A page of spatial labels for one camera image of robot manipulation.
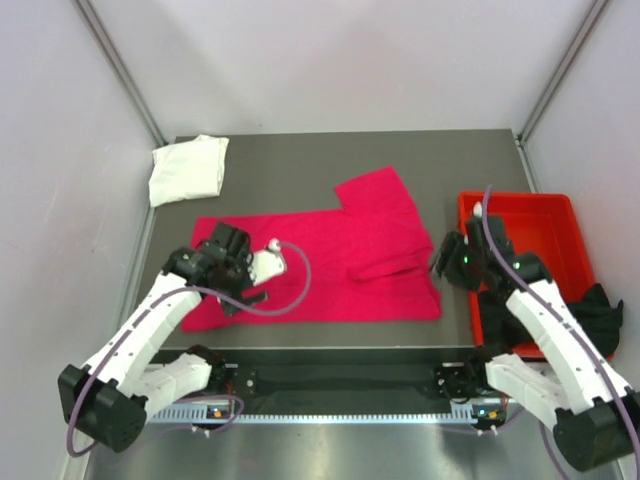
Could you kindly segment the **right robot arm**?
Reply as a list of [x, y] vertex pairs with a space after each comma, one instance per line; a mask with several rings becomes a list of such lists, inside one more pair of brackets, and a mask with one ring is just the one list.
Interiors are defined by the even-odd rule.
[[536, 254], [514, 253], [503, 236], [478, 231], [466, 238], [451, 231], [432, 269], [455, 287], [486, 287], [503, 301], [555, 374], [546, 378], [514, 351], [482, 345], [465, 364], [474, 393], [498, 391], [516, 400], [578, 471], [639, 454], [638, 391], [593, 345]]

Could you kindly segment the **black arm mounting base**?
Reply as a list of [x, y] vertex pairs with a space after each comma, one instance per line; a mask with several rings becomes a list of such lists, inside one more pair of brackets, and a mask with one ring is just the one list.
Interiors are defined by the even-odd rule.
[[448, 413], [495, 399], [471, 348], [227, 349], [214, 380], [249, 414]]

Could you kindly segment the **pink t-shirt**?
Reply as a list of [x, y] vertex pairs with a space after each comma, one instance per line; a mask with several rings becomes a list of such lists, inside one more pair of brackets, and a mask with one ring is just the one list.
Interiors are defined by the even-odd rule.
[[286, 272], [268, 281], [260, 314], [225, 316], [206, 297], [182, 322], [185, 332], [272, 322], [431, 322], [440, 318], [440, 294], [428, 273], [434, 250], [402, 179], [385, 167], [335, 188], [336, 209], [227, 216], [246, 231], [253, 249], [269, 241], [293, 243]]

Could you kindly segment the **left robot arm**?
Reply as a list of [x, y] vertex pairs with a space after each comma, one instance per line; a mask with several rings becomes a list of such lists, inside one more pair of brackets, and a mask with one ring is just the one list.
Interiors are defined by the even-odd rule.
[[218, 223], [197, 247], [174, 250], [149, 293], [119, 331], [82, 366], [68, 365], [58, 377], [67, 436], [81, 432], [115, 453], [127, 450], [148, 421], [189, 394], [216, 396], [226, 387], [223, 357], [192, 346], [151, 371], [148, 366], [169, 335], [206, 297], [231, 316], [266, 300], [261, 285], [287, 269], [273, 239], [251, 249], [247, 232]]

